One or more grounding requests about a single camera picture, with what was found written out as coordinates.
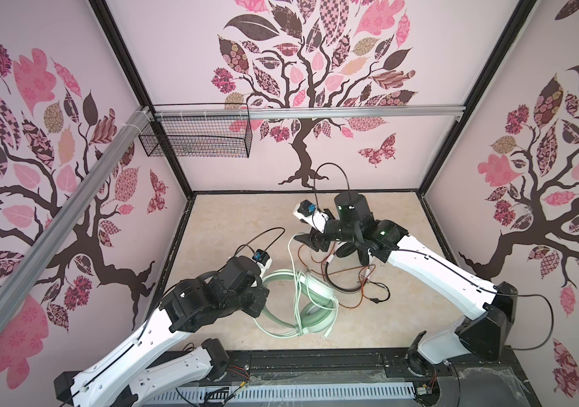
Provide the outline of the mint green over-ear headphones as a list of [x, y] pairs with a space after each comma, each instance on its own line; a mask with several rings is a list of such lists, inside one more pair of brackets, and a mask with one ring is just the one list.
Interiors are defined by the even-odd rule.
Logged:
[[333, 288], [326, 283], [302, 271], [278, 270], [262, 278], [262, 286], [270, 283], [291, 282], [294, 287], [292, 303], [292, 322], [286, 322], [274, 315], [265, 307], [262, 315], [280, 327], [287, 328], [287, 332], [270, 332], [254, 320], [256, 327], [269, 337], [276, 339], [291, 339], [307, 334], [320, 333], [327, 338], [339, 316], [340, 302]]

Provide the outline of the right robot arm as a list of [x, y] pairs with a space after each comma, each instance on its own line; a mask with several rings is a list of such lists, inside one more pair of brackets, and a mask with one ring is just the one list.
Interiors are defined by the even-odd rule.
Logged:
[[316, 251], [339, 243], [340, 256], [357, 253], [366, 266], [373, 259], [410, 273], [462, 312], [455, 325], [438, 332], [423, 331], [406, 353], [406, 364], [417, 376], [434, 366], [466, 354], [482, 361], [497, 361], [515, 322], [518, 290], [494, 285], [464, 271], [419, 242], [392, 220], [377, 220], [366, 197], [357, 192], [338, 194], [335, 211], [304, 200], [294, 216], [311, 227], [297, 241]]

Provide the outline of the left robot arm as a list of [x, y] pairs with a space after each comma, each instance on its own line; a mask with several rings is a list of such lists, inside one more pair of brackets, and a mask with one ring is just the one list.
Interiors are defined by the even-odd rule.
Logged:
[[259, 317], [269, 295], [262, 276], [271, 264], [270, 255], [257, 250], [178, 282], [143, 325], [102, 360], [55, 378], [57, 400], [63, 406], [143, 406], [176, 386], [222, 377], [230, 359], [217, 339], [167, 362], [158, 359], [220, 318], [237, 311]]

